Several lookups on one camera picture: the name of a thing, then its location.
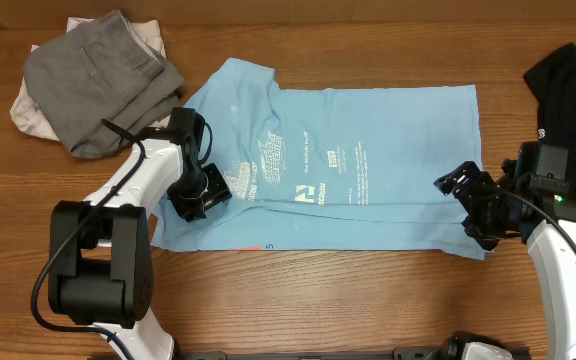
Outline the light blue printed t-shirt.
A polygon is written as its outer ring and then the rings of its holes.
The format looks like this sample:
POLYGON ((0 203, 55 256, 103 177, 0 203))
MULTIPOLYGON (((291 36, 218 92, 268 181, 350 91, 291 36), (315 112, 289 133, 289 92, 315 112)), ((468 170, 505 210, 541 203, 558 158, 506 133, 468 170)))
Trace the light blue printed t-shirt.
POLYGON ((232 197, 193 223, 168 199, 153 242, 200 250, 441 250, 483 259, 465 211, 435 188, 482 159, 472 85, 284 89, 231 58, 188 100, 211 126, 232 197))

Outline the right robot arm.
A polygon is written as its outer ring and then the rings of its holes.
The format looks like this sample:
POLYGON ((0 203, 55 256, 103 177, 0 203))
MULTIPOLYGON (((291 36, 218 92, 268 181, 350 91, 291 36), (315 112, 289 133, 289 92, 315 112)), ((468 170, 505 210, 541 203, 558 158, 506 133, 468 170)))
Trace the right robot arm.
POLYGON ((491 251, 518 237, 536 269, 548 329, 548 356, 576 359, 576 197, 566 179, 568 151, 525 142, 493 180, 472 161, 435 180, 467 215, 465 233, 491 251))

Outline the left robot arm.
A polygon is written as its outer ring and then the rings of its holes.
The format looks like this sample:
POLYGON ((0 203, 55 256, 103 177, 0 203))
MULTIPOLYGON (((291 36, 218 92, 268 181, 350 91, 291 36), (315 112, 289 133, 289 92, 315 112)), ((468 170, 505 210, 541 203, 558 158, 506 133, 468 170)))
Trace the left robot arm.
POLYGON ((188 223, 229 202, 226 181, 201 147, 212 130, 183 107, 172 110, 166 127, 138 134, 102 124, 132 152, 99 190, 53 209, 50 258, 34 284, 31 312, 49 330, 100 335, 120 359, 180 359, 177 340, 151 309, 148 219, 161 198, 188 223))

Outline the grey folded trousers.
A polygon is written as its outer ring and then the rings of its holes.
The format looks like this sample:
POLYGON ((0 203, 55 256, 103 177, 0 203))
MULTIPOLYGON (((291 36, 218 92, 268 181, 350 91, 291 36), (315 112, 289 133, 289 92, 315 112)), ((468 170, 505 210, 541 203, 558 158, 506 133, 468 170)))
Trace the grey folded trousers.
POLYGON ((61 144, 89 159, 126 145, 104 120, 136 134, 171 114, 184 82, 119 10, 39 46, 23 71, 30 98, 61 144))

